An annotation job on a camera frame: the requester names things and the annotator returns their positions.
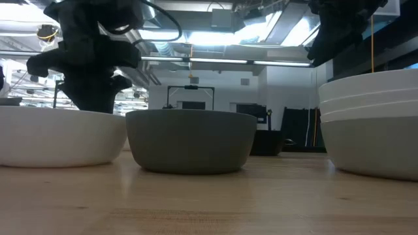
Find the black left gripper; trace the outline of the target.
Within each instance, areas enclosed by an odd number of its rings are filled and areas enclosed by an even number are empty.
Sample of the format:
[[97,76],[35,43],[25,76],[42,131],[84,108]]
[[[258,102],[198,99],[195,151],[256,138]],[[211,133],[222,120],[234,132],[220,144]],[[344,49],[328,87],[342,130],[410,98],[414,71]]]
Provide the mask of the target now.
[[[50,69],[64,74],[98,74],[114,67],[136,68],[139,61],[140,51],[130,42],[99,35],[96,39],[72,43],[62,40],[56,49],[31,56],[26,65],[29,74],[45,77]],[[132,85],[132,81],[124,76],[110,77],[98,86],[94,102],[87,82],[65,79],[58,88],[79,110],[112,114],[116,95]]]

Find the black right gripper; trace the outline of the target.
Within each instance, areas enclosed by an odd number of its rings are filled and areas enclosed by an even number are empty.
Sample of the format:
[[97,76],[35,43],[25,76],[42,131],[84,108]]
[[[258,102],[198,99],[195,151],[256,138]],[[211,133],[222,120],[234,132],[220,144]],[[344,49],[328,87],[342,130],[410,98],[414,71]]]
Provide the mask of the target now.
[[[309,0],[313,14],[319,16],[324,31],[348,30],[362,33],[366,23],[379,7],[389,0]],[[318,67],[335,58],[351,45],[359,44],[359,34],[324,34],[316,36],[308,51],[313,67]]]

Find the white bowl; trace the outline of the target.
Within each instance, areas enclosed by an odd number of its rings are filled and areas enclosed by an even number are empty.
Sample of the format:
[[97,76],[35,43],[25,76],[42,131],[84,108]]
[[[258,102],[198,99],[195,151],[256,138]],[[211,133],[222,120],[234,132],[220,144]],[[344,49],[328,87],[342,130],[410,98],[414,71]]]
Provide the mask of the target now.
[[319,102],[397,89],[418,87],[418,69],[388,70],[333,80],[319,88]]
[[123,116],[81,110],[0,106],[0,165],[93,166],[116,159],[127,140]]
[[398,101],[418,100],[418,87],[409,89],[395,89],[373,93],[363,93],[322,101],[319,109],[322,114],[345,110],[360,106],[370,106]]
[[337,110],[321,115],[321,122],[367,118],[396,118],[418,116],[418,100],[389,102]]

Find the dark grey bowl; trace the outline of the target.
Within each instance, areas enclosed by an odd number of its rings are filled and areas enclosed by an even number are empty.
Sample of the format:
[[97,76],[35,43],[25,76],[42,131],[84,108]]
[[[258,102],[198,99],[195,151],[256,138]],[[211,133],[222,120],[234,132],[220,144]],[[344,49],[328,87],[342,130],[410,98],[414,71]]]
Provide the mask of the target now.
[[135,162],[168,174],[236,172],[257,130],[251,115],[215,110],[138,110],[125,118]]

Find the light grey bowl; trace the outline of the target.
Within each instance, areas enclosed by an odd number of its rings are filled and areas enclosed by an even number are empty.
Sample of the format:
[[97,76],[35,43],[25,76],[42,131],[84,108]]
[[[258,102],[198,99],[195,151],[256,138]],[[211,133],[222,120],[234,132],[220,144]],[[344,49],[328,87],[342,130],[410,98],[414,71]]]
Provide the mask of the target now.
[[328,121],[321,132],[337,169],[418,181],[418,116]]

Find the black monitor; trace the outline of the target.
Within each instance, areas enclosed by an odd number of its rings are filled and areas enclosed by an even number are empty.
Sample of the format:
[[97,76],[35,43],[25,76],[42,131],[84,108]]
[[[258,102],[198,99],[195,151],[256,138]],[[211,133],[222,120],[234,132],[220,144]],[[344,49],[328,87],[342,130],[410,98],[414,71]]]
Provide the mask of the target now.
[[196,102],[196,101],[182,101],[182,109],[188,110],[205,110],[205,102]]
[[258,124],[267,124],[266,106],[260,104],[237,104],[236,112],[256,117]]
[[21,97],[5,98],[0,97],[0,106],[20,106],[22,102]]

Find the black panels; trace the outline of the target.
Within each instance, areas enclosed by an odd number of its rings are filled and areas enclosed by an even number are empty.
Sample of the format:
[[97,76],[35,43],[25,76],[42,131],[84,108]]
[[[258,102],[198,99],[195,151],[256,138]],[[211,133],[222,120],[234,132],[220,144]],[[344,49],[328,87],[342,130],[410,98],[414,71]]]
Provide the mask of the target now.
[[284,152],[326,153],[321,133],[321,112],[318,108],[285,107],[281,132],[285,138]]

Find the grey ceiling box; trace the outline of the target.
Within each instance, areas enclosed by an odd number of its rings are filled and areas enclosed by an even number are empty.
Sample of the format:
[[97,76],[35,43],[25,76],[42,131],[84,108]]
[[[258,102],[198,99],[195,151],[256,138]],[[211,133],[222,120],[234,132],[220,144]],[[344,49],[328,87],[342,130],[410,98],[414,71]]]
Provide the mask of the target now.
[[212,9],[212,28],[231,28],[233,26],[233,15],[230,10]]

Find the black bowl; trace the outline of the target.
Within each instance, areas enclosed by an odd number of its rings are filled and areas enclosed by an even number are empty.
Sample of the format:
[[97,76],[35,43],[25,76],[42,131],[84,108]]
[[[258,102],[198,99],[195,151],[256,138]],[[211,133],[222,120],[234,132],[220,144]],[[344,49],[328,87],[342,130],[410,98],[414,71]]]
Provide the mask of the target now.
[[257,130],[250,155],[277,156],[284,146],[284,141],[281,131]]

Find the long ceiling light bar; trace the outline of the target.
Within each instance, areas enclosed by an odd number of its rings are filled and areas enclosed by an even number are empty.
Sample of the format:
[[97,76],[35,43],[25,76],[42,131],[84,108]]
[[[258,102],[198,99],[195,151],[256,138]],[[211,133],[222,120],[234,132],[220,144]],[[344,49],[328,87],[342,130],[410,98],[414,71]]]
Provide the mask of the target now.
[[141,56],[142,61],[166,61],[166,62],[184,62],[184,63],[221,63],[234,65],[260,65],[275,67],[311,67],[310,63],[300,63],[291,61],[256,61],[245,59],[215,59],[200,57],[159,57],[159,56]]

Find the black frame stand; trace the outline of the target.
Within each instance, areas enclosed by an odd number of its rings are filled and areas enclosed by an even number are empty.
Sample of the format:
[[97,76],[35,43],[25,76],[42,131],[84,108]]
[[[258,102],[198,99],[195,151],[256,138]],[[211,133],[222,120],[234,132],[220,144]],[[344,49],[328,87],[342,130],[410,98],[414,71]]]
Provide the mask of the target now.
[[170,104],[170,89],[171,88],[182,88],[182,89],[190,89],[190,90],[198,90],[198,89],[211,89],[212,90],[212,110],[214,110],[215,105],[215,87],[202,87],[202,86],[196,86],[196,85],[186,85],[186,86],[167,86],[167,99],[166,99],[166,105],[167,107]]

